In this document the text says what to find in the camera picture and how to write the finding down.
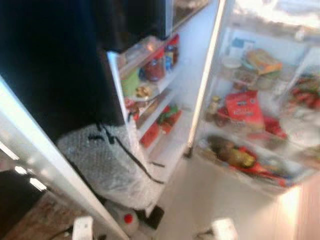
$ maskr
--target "bubble wrap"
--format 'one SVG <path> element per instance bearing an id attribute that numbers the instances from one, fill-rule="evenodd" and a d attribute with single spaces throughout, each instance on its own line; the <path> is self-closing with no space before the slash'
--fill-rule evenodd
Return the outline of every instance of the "bubble wrap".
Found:
<path id="1" fill-rule="evenodd" d="M 107 126 L 130 150 L 125 126 Z M 89 135 L 104 138 L 89 140 Z M 105 197 L 128 208 L 145 209 L 151 204 L 152 182 L 139 166 L 115 141 L 109 144 L 105 131 L 98 131 L 95 124 L 73 131 L 58 140 L 60 151 L 73 162 L 93 189 Z"/>

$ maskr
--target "green container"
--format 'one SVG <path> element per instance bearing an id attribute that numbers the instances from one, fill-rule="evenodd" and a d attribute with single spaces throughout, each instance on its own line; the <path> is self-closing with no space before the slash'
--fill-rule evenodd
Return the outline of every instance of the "green container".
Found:
<path id="1" fill-rule="evenodd" d="M 132 71 L 127 78 L 121 81 L 123 95 L 125 97 L 133 96 L 136 94 L 136 88 L 139 86 L 139 71 L 136 69 Z"/>

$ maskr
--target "plastic bottle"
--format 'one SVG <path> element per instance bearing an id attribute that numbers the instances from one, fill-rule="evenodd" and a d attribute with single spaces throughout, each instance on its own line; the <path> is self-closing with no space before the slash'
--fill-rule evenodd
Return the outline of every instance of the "plastic bottle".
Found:
<path id="1" fill-rule="evenodd" d="M 129 237 L 138 230 L 140 224 L 134 210 L 112 201 L 107 201 L 104 206 Z"/>

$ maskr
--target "jar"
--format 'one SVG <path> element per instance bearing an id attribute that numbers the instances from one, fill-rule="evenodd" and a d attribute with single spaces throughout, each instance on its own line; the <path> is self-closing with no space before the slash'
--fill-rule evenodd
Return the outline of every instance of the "jar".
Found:
<path id="1" fill-rule="evenodd" d="M 177 34 L 165 47 L 165 69 L 172 70 L 179 57 L 179 35 Z"/>
<path id="2" fill-rule="evenodd" d="M 165 50 L 160 48 L 156 56 L 144 67 L 145 78 L 151 82 L 157 82 L 165 76 Z"/>
<path id="3" fill-rule="evenodd" d="M 221 99 L 219 96 L 213 96 L 212 97 L 212 101 L 209 105 L 209 107 L 206 110 L 204 119 L 207 122 L 212 122 L 214 120 L 215 114 L 217 113 L 217 110 L 219 108 L 219 103 L 220 103 Z"/>

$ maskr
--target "black cable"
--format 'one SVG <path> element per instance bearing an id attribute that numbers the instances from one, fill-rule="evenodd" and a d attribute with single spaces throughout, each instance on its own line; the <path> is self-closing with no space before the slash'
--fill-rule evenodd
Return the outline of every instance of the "black cable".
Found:
<path id="1" fill-rule="evenodd" d="M 70 159 L 68 159 L 68 157 L 66 155 L 64 157 L 68 160 L 68 162 L 70 163 L 72 168 L 76 171 L 76 173 L 79 175 L 79 177 L 82 179 L 82 181 L 84 181 L 84 183 L 91 190 L 91 192 L 93 192 L 93 194 L 99 200 L 99 202 L 102 203 L 102 204 L 105 204 L 107 199 L 96 192 L 96 190 L 87 181 L 86 177 L 82 174 L 82 172 L 80 171 L 80 169 L 78 168 L 78 166 L 75 163 L 73 163 Z"/>
<path id="2" fill-rule="evenodd" d="M 64 234 L 64 233 L 72 234 L 73 229 L 74 229 L 74 226 L 71 225 L 71 226 L 68 227 L 67 229 L 62 230 L 62 231 L 56 233 L 55 235 L 51 236 L 50 238 L 48 238 L 48 240 L 54 240 L 56 237 L 58 237 L 59 235 Z"/>
<path id="3" fill-rule="evenodd" d="M 140 169 L 148 176 L 150 180 L 157 184 L 165 184 L 165 182 L 155 179 L 151 174 L 148 172 L 148 170 L 145 168 L 145 166 L 123 145 L 123 143 L 120 141 L 120 139 L 117 136 L 113 136 L 110 134 L 110 132 L 107 130 L 106 126 L 102 124 L 102 128 L 105 130 L 105 133 L 109 139 L 109 143 L 113 145 L 116 142 L 119 144 L 119 146 L 125 151 L 126 154 L 140 167 Z"/>

